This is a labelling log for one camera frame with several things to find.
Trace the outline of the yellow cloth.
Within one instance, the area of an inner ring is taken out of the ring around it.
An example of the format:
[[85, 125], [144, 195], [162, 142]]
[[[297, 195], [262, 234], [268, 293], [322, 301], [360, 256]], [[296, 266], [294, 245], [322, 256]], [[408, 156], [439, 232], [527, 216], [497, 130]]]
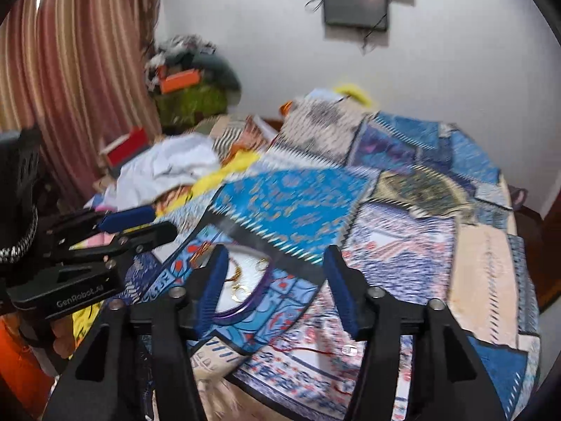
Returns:
[[211, 174], [203, 176], [190, 186], [186, 191], [177, 190], [175, 196], [157, 207], [157, 214], [163, 216], [177, 208], [185, 205], [188, 201], [200, 197], [202, 194], [215, 190], [233, 174], [243, 173], [255, 162], [258, 162], [262, 154], [253, 150], [239, 150], [229, 161], [220, 169]]

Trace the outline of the red white box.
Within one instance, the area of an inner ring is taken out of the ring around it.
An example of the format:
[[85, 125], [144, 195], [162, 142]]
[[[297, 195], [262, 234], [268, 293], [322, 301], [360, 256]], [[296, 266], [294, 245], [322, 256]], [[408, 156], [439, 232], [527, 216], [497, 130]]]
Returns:
[[100, 151], [100, 157], [108, 167], [116, 167], [148, 149], [149, 145], [146, 131], [142, 127], [135, 127], [130, 133], [104, 147]]

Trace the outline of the white crumpled cloth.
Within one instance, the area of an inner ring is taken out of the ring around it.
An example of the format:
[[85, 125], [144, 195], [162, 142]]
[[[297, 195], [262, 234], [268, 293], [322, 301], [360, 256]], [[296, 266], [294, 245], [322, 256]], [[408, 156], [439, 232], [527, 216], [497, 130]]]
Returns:
[[122, 211], [152, 204], [179, 186], [193, 185], [221, 167], [214, 141], [200, 133], [173, 136], [127, 162], [104, 192], [103, 205]]

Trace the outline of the striped brown pillow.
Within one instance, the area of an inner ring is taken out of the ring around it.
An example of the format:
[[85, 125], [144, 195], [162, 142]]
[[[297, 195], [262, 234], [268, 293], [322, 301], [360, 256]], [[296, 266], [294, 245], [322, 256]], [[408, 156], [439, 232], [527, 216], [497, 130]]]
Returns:
[[213, 150], [219, 160], [227, 163], [238, 151], [267, 148], [278, 136], [281, 127], [282, 122], [268, 122], [259, 115], [221, 115], [211, 126], [209, 137], [213, 140]]

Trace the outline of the green patterned cloth pile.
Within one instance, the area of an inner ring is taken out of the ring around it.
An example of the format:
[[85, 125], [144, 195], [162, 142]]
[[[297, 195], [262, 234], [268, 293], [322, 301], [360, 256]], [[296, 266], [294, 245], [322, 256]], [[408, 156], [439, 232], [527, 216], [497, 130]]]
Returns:
[[183, 88], [167, 94], [154, 94], [164, 133], [177, 134], [202, 120], [226, 113], [226, 93], [208, 84]]

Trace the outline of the patchwork blue bedspread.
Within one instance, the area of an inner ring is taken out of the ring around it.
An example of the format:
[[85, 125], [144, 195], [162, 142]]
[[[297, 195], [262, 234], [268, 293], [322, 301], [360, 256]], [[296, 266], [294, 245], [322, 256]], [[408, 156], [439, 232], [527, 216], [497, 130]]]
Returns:
[[528, 405], [538, 374], [538, 308], [506, 181], [447, 123], [375, 109], [341, 95], [288, 103], [270, 146], [243, 173], [158, 217], [178, 237], [138, 256], [123, 299], [151, 301], [183, 284], [207, 243], [270, 256], [256, 310], [212, 323], [191, 342], [214, 420], [341, 420], [364, 346], [348, 335], [322, 252], [394, 298], [441, 299], [478, 352], [507, 419]]

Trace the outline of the orange box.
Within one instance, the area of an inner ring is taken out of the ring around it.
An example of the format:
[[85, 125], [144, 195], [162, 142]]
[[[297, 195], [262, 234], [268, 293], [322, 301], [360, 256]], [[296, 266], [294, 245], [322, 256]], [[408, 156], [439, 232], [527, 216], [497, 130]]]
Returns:
[[175, 74], [168, 75], [160, 80], [162, 94], [169, 94], [184, 88], [200, 84], [202, 74], [197, 69], [188, 69]]

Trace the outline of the purple heart-shaped tin box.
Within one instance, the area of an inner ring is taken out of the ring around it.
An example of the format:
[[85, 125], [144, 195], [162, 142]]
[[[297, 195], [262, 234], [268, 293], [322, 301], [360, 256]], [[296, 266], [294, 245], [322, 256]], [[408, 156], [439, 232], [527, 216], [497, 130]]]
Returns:
[[[230, 326], [248, 318], [264, 299], [271, 282], [273, 264], [266, 253], [236, 243], [224, 243], [228, 271], [214, 315], [214, 323]], [[252, 293], [243, 303], [231, 297], [233, 282], [243, 283]]]

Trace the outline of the small black wall monitor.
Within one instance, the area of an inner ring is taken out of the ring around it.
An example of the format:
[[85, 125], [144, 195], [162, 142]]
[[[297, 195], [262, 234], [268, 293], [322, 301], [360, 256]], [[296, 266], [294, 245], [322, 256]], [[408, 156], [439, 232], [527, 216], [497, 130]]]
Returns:
[[327, 26], [386, 32], [389, 0], [323, 0]]

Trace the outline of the gold hoop earring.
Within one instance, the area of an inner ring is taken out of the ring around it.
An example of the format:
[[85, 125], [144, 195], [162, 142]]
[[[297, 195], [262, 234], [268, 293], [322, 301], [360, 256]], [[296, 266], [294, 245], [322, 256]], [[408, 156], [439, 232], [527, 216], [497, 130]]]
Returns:
[[252, 291], [243, 283], [233, 282], [231, 286], [231, 297], [236, 303], [243, 303], [251, 295]]

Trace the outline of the red striped curtain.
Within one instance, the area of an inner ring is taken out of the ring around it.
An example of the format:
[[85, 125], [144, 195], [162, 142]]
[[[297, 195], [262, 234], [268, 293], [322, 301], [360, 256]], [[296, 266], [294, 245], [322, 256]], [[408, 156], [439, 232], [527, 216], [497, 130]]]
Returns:
[[1, 126], [38, 126], [65, 204], [83, 205], [100, 150], [162, 131], [144, 66], [160, 0], [16, 0], [1, 25]]

